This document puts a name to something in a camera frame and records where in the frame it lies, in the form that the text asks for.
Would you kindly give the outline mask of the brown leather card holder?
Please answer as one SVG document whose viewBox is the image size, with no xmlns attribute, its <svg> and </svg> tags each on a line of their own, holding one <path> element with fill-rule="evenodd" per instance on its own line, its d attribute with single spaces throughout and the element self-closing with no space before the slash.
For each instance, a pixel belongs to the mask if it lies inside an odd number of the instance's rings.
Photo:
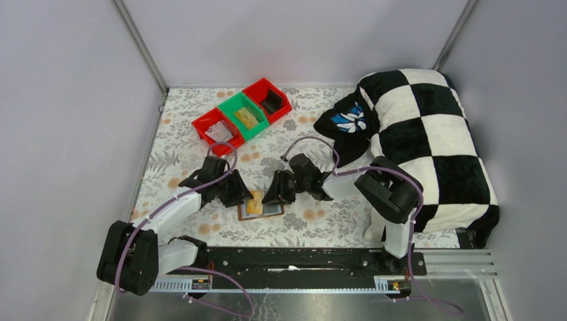
<svg viewBox="0 0 567 321">
<path fill-rule="evenodd" d="M 262 203 L 266 192 L 265 189 L 251 191 L 253 198 L 247 199 L 237 208 L 239 221 L 275 217 L 285 213 L 281 205 L 264 205 Z"/>
</svg>

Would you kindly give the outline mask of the gold VIP card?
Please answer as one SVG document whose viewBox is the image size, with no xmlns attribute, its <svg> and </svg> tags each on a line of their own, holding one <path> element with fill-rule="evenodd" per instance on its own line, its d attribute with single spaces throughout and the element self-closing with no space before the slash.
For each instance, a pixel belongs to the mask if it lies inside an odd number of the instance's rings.
<svg viewBox="0 0 567 321">
<path fill-rule="evenodd" d="M 252 198 L 250 198 L 246 204 L 246 213 L 248 215 L 263 215 L 263 195 L 262 190 L 255 190 L 251 192 Z"/>
</svg>

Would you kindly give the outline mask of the silver card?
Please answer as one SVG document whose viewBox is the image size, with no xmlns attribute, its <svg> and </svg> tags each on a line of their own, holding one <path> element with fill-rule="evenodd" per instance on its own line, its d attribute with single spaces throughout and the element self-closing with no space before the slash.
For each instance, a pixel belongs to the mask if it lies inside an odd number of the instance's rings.
<svg viewBox="0 0 567 321">
<path fill-rule="evenodd" d="M 220 120 L 208 127 L 205 134 L 215 142 L 228 142 L 233 138 L 231 128 L 226 121 Z"/>
</svg>

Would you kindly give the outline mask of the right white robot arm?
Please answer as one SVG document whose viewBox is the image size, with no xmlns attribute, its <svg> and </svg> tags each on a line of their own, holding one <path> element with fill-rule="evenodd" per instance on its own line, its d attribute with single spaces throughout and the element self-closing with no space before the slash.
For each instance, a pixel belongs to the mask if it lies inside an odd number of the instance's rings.
<svg viewBox="0 0 567 321">
<path fill-rule="evenodd" d="M 385 220 L 384 249 L 402 258 L 409 250 L 409 220 L 423 198 L 420 182 L 385 156 L 370 165 L 342 173 L 322 172 L 304 154 L 288 162 L 290 169 L 275 171 L 264 205 L 287 205 L 296 195 L 308 193 L 318 201 L 363 196 Z"/>
</svg>

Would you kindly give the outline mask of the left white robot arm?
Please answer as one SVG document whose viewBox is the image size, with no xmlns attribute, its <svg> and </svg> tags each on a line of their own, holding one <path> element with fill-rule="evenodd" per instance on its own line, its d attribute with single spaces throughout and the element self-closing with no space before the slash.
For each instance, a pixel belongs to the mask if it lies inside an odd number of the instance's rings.
<svg viewBox="0 0 567 321">
<path fill-rule="evenodd" d="M 111 224 L 96 277 L 118 291 L 146 294 L 157 277 L 193 265 L 205 250 L 206 245 L 192 237 L 166 241 L 175 227 L 215 199 L 230 208 L 252 197 L 235 165 L 206 156 L 202 167 L 181 181 L 172 198 L 150 215 Z"/>
</svg>

